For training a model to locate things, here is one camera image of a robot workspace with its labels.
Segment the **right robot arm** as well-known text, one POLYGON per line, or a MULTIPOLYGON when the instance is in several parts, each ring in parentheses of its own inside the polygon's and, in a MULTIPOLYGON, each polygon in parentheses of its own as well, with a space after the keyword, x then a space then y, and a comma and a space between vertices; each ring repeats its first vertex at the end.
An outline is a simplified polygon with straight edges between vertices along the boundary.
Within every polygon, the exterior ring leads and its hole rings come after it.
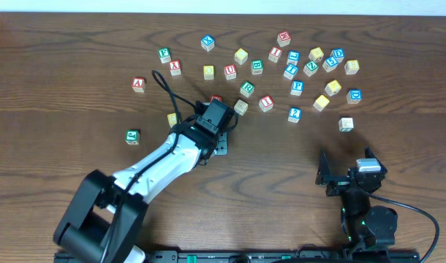
POLYGON ((384 253, 395 244, 397 212, 370 203, 370 195, 382 186, 387 172, 370 148, 365 149, 365 157, 358 159, 346 175, 332 174, 325 152, 320 152, 315 183, 326 187, 328 197, 341 198, 341 227, 349 238, 342 253, 349 260, 365 258, 368 252, 384 253))

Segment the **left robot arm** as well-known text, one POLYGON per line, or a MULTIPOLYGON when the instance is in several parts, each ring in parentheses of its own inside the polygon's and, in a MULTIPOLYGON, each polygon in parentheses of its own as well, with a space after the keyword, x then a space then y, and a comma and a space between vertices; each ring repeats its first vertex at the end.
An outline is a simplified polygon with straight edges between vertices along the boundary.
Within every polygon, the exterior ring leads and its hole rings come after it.
POLYGON ((229 129, 183 122, 138 163, 107 176, 90 172, 59 222, 53 241, 81 262, 142 262, 133 250, 150 202, 177 177, 206 161, 229 129))

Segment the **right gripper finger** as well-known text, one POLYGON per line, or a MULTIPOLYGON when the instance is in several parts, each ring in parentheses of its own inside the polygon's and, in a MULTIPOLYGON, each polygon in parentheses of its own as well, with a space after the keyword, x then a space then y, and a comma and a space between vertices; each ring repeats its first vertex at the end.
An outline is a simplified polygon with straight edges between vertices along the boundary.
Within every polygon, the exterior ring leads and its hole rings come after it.
POLYGON ((325 152, 321 150, 315 184, 318 186, 327 185, 331 181, 332 181, 332 174, 330 172, 328 159, 327 156, 325 155, 325 152))
POLYGON ((370 158, 376 158, 379 163, 381 164, 381 173, 386 174, 388 172, 387 168, 381 163, 381 161, 374 155, 372 149, 370 149, 370 147, 366 147, 365 148, 365 157, 366 159, 370 159, 370 158))

